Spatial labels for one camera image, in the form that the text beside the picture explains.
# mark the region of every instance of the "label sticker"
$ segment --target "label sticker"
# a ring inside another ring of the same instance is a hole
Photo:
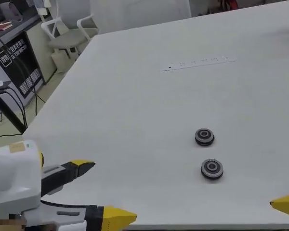
[[[9,148],[10,148],[10,153],[23,152],[24,150],[26,150],[23,142],[13,143],[9,146]]]
[[[191,60],[191,61],[180,62],[180,63],[171,63],[163,67],[160,71],[172,71],[172,70],[179,70],[179,69],[198,67],[198,66],[230,63],[230,62],[235,62],[235,61],[236,61],[236,58],[230,57],[230,56],[203,58],[199,60]]]

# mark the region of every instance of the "barcode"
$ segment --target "barcode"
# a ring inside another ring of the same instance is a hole
[[[29,89],[33,86],[38,78],[40,77],[40,73],[38,69],[35,69],[30,76],[20,85],[19,89],[22,91],[23,94],[26,94]]]

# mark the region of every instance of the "black cable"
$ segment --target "black cable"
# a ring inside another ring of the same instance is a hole
[[[19,107],[19,109],[20,109],[20,111],[21,111],[21,115],[23,116],[24,125],[25,125],[26,128],[28,128],[28,126],[27,126],[27,121],[26,121],[26,117],[25,117],[25,115],[24,115],[24,112],[23,112],[21,106],[20,106],[19,103],[17,102],[17,100],[16,100],[16,99],[12,96],[12,94],[10,94],[9,92],[4,91],[4,93],[8,94],[8,95],[15,101],[15,103],[17,104],[17,106]]]
[[[34,93],[34,95],[35,95],[35,115],[37,115],[37,106],[38,106],[38,105],[37,105],[37,102],[38,102],[37,97],[38,97],[42,102],[45,103],[45,101],[44,101],[39,95],[37,95],[34,81],[33,81],[32,77],[31,77],[31,75],[30,75],[30,72],[29,72],[27,66],[22,62],[21,59],[18,58],[18,56],[15,56],[15,59],[16,59],[17,61],[19,61],[19,62],[22,64],[22,66],[24,67],[24,69],[26,70],[26,72],[27,72],[27,74],[28,74],[28,77],[29,77],[29,79],[30,79],[30,81],[31,81],[31,84],[32,84],[32,86],[33,86],[33,91],[32,91],[31,88],[28,86],[28,84],[27,84],[27,82],[26,82],[26,76],[25,76],[22,68],[20,67],[19,63],[18,63],[16,60],[13,60],[13,58],[11,57],[12,54],[13,54],[13,52],[10,51],[10,48],[2,41],[1,38],[0,38],[0,43],[2,44],[2,47],[0,47],[0,49],[3,50],[3,51],[5,52],[5,54],[10,57],[10,59],[12,60],[12,62],[14,62],[14,63],[17,65],[17,67],[18,67],[18,69],[20,70],[20,72],[21,72],[21,74],[22,74],[22,76],[23,76],[23,79],[24,79],[24,81],[25,81],[25,84],[26,84],[26,86],[28,87],[29,91],[32,92],[32,93]]]
[[[21,136],[21,134],[0,135],[0,137],[6,137],[6,136]]]
[[[23,107],[24,117],[25,117],[24,121],[26,122],[26,123],[24,123],[24,125],[26,127],[28,127],[27,117],[26,117],[26,110],[25,110],[25,106],[24,106],[23,102],[20,100],[20,97],[17,95],[16,91],[13,88],[7,87],[7,89],[12,90],[14,92],[14,94],[16,95],[16,97],[18,98],[19,102],[21,103],[21,106]]]

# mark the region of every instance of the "black stand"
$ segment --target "black stand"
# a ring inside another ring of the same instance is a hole
[[[8,107],[5,101],[0,97],[0,111],[8,118],[15,128],[23,134],[26,130],[25,125],[19,120],[17,115]]]

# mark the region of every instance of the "table surface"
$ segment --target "table surface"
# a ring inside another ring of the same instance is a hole
[[[160,71],[224,55],[237,61]],[[289,229],[269,205],[289,194],[289,1],[94,37],[24,138],[47,165],[96,162],[46,200],[127,209],[131,229]]]

